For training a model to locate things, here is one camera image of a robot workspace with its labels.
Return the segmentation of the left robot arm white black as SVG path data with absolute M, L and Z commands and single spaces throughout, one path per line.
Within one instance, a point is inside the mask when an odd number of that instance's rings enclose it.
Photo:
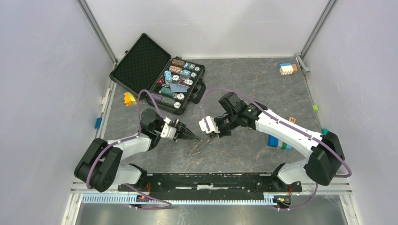
M 163 118 L 153 109 L 141 113 L 139 125 L 137 134 L 119 140 L 95 138 L 75 167 L 74 176 L 88 189 L 100 193 L 113 184 L 123 183 L 142 191 L 147 186 L 147 177 L 142 175 L 144 170 L 135 165 L 121 166 L 122 160 L 154 149 L 161 139 L 201 140 L 184 123 Z

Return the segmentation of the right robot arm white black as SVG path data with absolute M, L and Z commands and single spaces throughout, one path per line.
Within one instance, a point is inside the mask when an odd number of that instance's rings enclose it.
M 294 163 L 283 163 L 271 178 L 271 186 L 276 191 L 284 191 L 296 181 L 312 181 L 328 186 L 338 170 L 347 167 L 344 153 L 336 134 L 319 132 L 303 128 L 274 113 L 266 106 L 247 96 L 228 90 L 219 99 L 225 114 L 218 117 L 203 115 L 199 126 L 209 136 L 228 136 L 237 127 L 249 127 L 277 138 L 290 145 L 304 156 Z

